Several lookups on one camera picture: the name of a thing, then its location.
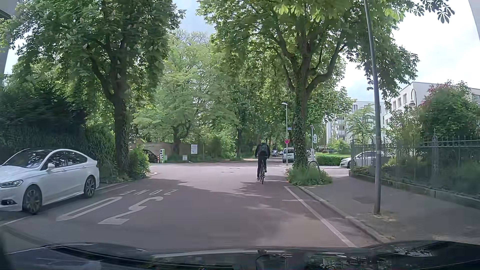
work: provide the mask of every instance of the backpack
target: backpack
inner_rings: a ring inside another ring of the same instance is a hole
[[[268,145],[261,144],[260,148],[258,148],[258,153],[268,154]]]

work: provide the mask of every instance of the sidewalk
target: sidewalk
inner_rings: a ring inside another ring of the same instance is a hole
[[[326,169],[333,183],[309,187],[390,241],[449,240],[480,244],[480,210],[382,185],[381,216],[372,214],[374,184]]]

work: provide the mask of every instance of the bicycle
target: bicycle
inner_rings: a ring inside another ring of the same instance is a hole
[[[264,184],[264,179],[265,179],[265,165],[262,162],[262,164],[260,165],[260,181],[262,182],[262,184]]]

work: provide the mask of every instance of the dark pants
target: dark pants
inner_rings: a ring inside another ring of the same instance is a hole
[[[264,163],[265,170],[267,169],[267,157],[258,157],[258,165],[257,165],[257,177],[260,177],[260,166]]]

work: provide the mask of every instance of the car wheel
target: car wheel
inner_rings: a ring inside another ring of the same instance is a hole
[[[91,198],[95,193],[96,183],[95,177],[89,176],[84,185],[84,198]]]
[[[24,194],[22,209],[25,212],[36,214],[42,207],[42,192],[36,185],[27,188]]]

